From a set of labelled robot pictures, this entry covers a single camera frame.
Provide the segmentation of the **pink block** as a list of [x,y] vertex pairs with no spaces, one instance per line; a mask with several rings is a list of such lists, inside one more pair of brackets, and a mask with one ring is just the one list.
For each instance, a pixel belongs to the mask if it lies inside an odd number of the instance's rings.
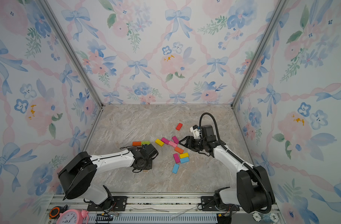
[[177,144],[172,142],[172,141],[169,141],[168,143],[170,146],[172,146],[173,148],[176,148],[177,147]]

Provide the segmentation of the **pink alarm clock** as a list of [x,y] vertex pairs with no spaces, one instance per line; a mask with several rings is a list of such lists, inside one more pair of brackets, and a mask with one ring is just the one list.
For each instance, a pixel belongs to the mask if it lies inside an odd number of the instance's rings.
[[88,222],[88,211],[69,209],[59,215],[56,224],[88,224]]

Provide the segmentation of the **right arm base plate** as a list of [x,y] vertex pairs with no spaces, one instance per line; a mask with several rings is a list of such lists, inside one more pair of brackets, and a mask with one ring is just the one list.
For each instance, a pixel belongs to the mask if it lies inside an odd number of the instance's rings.
[[200,200],[201,202],[197,206],[200,211],[216,211],[220,213],[240,211],[238,205],[220,203],[220,200],[215,200],[214,196],[201,196]]

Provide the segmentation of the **magenta block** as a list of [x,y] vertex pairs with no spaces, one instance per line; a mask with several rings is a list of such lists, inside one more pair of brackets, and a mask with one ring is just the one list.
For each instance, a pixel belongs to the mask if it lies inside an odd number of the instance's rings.
[[169,144],[169,140],[164,137],[161,139],[161,141],[167,145]]
[[174,154],[173,157],[174,157],[175,163],[177,163],[177,164],[180,163],[180,156],[179,156],[179,154]]
[[178,144],[179,143],[179,139],[176,136],[172,137],[172,140],[174,143]]

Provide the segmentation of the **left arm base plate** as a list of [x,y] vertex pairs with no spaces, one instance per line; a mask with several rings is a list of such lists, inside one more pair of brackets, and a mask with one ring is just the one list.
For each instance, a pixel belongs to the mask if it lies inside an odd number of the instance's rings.
[[87,211],[125,211],[127,205],[127,196],[112,196],[107,198],[101,204],[95,204],[90,202],[87,207]]

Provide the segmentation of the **yellow block upper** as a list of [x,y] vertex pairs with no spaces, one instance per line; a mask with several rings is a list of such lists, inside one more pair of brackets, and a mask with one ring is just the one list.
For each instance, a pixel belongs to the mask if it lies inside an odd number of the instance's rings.
[[156,140],[155,140],[155,143],[156,143],[157,145],[161,146],[161,147],[164,146],[164,142],[162,142],[162,141],[159,140],[159,139],[156,139]]

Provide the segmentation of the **magenta block upper right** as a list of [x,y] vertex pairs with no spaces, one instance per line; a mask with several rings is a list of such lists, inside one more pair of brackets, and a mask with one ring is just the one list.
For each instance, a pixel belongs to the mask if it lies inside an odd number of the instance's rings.
[[172,137],[172,140],[174,143],[178,144],[179,143],[179,139],[176,136]]

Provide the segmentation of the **white blue object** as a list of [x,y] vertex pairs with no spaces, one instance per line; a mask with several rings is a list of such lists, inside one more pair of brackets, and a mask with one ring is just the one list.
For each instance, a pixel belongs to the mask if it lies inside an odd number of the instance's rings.
[[265,222],[271,224],[277,224],[280,222],[280,219],[276,213],[267,213],[267,214],[260,214],[258,212],[254,212],[252,214],[253,219],[256,222]]

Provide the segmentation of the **blue block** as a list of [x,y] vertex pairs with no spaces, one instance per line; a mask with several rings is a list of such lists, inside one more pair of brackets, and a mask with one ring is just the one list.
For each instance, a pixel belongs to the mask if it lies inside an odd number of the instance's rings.
[[184,157],[184,158],[181,158],[181,159],[180,159],[180,163],[181,163],[181,164],[186,163],[186,162],[189,162],[189,161],[190,161],[189,157]]
[[179,164],[174,164],[174,167],[172,169],[173,174],[177,174],[179,170],[180,165]]

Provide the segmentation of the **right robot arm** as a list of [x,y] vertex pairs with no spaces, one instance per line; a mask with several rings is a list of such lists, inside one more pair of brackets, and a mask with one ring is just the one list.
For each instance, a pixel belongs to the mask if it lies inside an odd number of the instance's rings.
[[217,131],[211,125],[193,126],[192,135],[179,141],[181,146],[193,152],[215,158],[236,175],[234,189],[224,187],[215,191],[215,207],[224,211],[238,206],[247,213],[269,213],[275,204],[275,197],[266,169],[254,166],[235,154],[220,139]]

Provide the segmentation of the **magenta block middle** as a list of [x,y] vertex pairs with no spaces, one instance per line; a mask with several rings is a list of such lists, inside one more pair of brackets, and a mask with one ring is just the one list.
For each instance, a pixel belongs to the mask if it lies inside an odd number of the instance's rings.
[[167,145],[169,144],[169,140],[164,137],[161,139],[161,141]]

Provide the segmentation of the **orange black tape measure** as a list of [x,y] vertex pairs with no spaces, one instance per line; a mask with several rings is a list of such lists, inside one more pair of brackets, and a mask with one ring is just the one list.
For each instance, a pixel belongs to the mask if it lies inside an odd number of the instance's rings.
[[58,219],[61,213],[64,213],[68,209],[68,205],[63,207],[55,206],[49,212],[49,219]]

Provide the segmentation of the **blue block bottom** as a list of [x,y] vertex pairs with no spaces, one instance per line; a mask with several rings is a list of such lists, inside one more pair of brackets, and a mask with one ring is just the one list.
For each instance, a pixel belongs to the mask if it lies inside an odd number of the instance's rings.
[[172,169],[173,174],[177,174],[179,170],[180,165],[179,164],[174,164],[174,167]]

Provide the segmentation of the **yellow block lower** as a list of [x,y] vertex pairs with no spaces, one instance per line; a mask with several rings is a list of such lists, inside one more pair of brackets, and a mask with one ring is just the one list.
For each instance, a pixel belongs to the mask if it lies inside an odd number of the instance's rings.
[[183,158],[186,158],[186,157],[189,157],[188,153],[180,154],[180,159],[183,159]]

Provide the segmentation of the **magenta block lower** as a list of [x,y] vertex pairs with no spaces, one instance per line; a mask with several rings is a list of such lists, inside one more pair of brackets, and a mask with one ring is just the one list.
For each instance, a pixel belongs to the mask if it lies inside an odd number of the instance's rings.
[[177,163],[177,164],[180,163],[180,156],[179,156],[179,154],[174,154],[173,157],[174,157],[175,163]]

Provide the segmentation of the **yellow block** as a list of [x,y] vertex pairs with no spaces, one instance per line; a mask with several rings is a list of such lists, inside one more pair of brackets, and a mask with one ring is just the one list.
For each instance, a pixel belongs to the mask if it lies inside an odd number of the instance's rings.
[[180,159],[183,159],[183,158],[186,158],[186,157],[189,157],[188,153],[180,154]]
[[155,140],[155,143],[156,143],[157,145],[161,146],[161,147],[164,146],[164,142],[162,142],[162,141],[159,140],[159,139],[156,139],[156,140]]

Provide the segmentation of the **orange block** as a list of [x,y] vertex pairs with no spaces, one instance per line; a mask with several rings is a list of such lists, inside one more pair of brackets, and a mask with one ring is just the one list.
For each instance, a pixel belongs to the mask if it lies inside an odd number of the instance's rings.
[[181,149],[180,147],[175,147],[174,150],[175,150],[176,152],[178,152],[179,154],[183,154],[183,153],[184,153],[184,150]]
[[134,141],[134,142],[132,142],[132,146],[141,147],[142,146],[142,142],[141,141]]

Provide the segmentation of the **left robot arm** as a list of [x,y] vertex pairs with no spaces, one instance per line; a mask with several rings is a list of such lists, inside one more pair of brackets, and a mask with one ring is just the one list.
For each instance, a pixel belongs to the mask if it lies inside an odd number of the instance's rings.
[[64,190],[64,200],[82,198],[88,204],[103,211],[110,211],[116,202],[110,190],[94,184],[95,176],[120,168],[132,168],[133,173],[151,170],[153,160],[159,155],[149,145],[121,147],[121,151],[107,155],[78,153],[58,174]]

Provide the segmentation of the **red block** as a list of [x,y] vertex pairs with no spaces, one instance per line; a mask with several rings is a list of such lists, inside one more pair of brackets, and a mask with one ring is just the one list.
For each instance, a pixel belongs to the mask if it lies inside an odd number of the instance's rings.
[[179,124],[177,125],[177,127],[176,127],[176,130],[180,131],[181,128],[182,128],[182,126],[183,126],[183,124],[182,124],[182,123],[179,123]]

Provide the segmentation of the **blue block right lower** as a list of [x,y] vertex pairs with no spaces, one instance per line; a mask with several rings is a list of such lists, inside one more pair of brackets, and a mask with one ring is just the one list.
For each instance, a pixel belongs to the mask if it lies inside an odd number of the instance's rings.
[[181,158],[181,159],[180,159],[180,163],[181,163],[181,164],[186,163],[186,162],[189,162],[189,161],[190,161],[189,157],[184,157],[184,158]]

